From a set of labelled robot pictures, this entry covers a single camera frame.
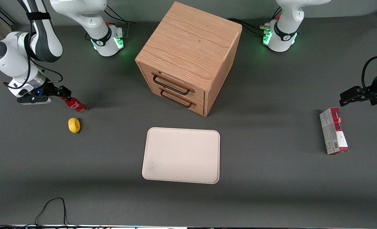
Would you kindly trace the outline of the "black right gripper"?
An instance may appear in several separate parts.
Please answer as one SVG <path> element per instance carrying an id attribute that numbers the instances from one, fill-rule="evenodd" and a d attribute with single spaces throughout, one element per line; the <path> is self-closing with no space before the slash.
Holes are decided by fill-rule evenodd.
<path id="1" fill-rule="evenodd" d="M 37 96 L 57 96 L 62 100 L 71 100 L 71 90 L 65 86 L 56 87 L 53 83 L 45 82 L 37 88 Z"/>

